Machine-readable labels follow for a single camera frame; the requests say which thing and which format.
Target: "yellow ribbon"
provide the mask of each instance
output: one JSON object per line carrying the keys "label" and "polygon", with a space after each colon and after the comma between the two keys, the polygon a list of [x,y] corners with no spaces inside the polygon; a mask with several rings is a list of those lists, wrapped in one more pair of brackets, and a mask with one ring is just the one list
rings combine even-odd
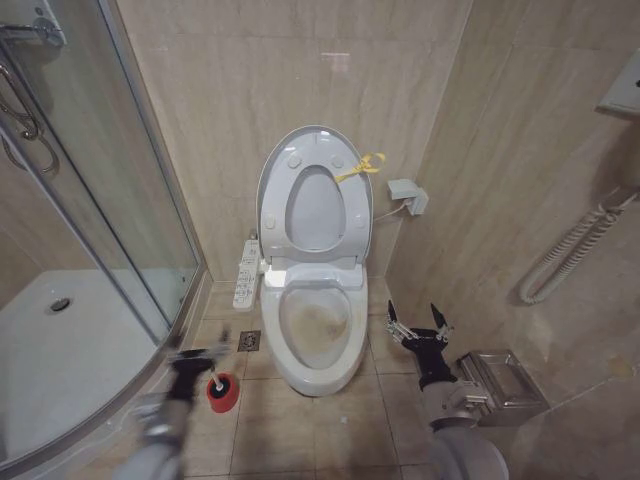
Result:
{"label": "yellow ribbon", "polygon": [[[380,160],[380,163],[378,164],[378,166],[371,164],[371,160],[373,160],[374,158],[377,158]],[[387,157],[385,156],[384,153],[367,153],[364,157],[360,159],[360,163],[358,163],[358,165],[353,167],[351,171],[342,175],[336,175],[335,176],[336,183],[340,183],[345,178],[348,178],[352,175],[357,175],[363,172],[378,173],[380,171],[380,167],[386,160],[387,160]]]}

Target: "floor drain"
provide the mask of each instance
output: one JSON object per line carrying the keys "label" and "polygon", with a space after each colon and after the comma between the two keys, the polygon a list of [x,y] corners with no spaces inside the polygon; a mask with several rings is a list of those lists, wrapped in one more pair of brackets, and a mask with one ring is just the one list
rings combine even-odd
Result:
{"label": "floor drain", "polygon": [[51,305],[49,305],[49,312],[50,313],[60,313],[61,311],[65,310],[67,307],[69,307],[69,305],[71,305],[71,299],[70,298],[68,298],[68,297],[59,298],[55,302],[53,302]]}
{"label": "floor drain", "polygon": [[260,350],[260,330],[240,332],[239,352],[257,352]]}

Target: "toilet bowl stain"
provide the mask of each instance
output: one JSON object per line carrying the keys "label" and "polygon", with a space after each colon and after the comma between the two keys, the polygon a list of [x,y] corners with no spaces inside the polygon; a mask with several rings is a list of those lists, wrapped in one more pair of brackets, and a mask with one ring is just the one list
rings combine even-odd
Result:
{"label": "toilet bowl stain", "polygon": [[319,305],[307,305],[291,317],[291,336],[301,354],[326,352],[347,330],[347,318]]}

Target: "white toilet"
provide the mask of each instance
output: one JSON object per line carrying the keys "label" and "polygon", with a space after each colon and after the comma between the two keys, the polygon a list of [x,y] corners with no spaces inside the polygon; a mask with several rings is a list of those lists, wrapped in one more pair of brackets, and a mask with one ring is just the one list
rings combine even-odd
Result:
{"label": "white toilet", "polygon": [[359,161],[342,134],[307,126],[282,139],[260,177],[263,331],[278,371],[303,395],[340,390],[364,350],[371,183],[366,174],[334,180]]}

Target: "floor tile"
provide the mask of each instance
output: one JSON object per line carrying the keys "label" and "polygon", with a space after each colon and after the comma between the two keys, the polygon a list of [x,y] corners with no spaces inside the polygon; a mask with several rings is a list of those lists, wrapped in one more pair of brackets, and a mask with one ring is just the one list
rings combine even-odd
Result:
{"label": "floor tile", "polygon": [[200,322],[200,327],[193,341],[192,348],[210,348],[218,341],[225,327],[228,327],[230,330],[231,351],[229,355],[220,361],[219,365],[216,365],[216,370],[219,372],[232,373],[238,379],[242,379],[247,365],[247,353],[238,352],[238,341],[240,339],[240,332],[243,330],[251,330],[250,319],[203,320]]}
{"label": "floor tile", "polygon": [[399,463],[425,463],[432,433],[418,375],[380,375],[379,379]]}
{"label": "floor tile", "polygon": [[386,316],[369,316],[369,341],[376,370],[379,374],[416,372],[413,353],[393,340],[386,322]]}
{"label": "floor tile", "polygon": [[316,480],[401,480],[399,467],[318,470]]}
{"label": "floor tile", "polygon": [[247,369],[244,372],[246,379],[265,379],[265,378],[282,378],[276,369],[267,338],[262,327],[262,319],[254,319],[251,323],[251,330],[261,330],[260,350],[257,352],[249,352],[247,357]]}
{"label": "floor tile", "polygon": [[280,473],[250,473],[247,475],[231,475],[229,480],[314,480],[313,471],[308,472],[280,472]]}
{"label": "floor tile", "polygon": [[356,375],[375,375],[376,364],[373,361],[373,354],[371,353],[371,345],[369,344],[369,338],[365,340],[364,352],[362,354],[362,360],[360,366],[356,371]]}
{"label": "floor tile", "polygon": [[387,302],[391,298],[383,277],[372,277],[368,281],[369,315],[386,315]]}
{"label": "floor tile", "polygon": [[125,463],[138,445],[138,430],[124,433],[112,447],[91,463],[69,473],[67,480],[111,480],[114,470]]}
{"label": "floor tile", "polygon": [[231,471],[314,468],[312,400],[284,380],[245,380]]}
{"label": "floor tile", "polygon": [[223,475],[231,470],[233,439],[239,406],[226,413],[214,413],[206,396],[208,376],[198,384],[196,404],[189,418],[189,436],[185,446],[186,474]]}
{"label": "floor tile", "polygon": [[431,465],[406,465],[402,467],[403,480],[438,480]]}
{"label": "floor tile", "polygon": [[356,376],[340,392],[313,399],[316,468],[396,463],[375,375]]}

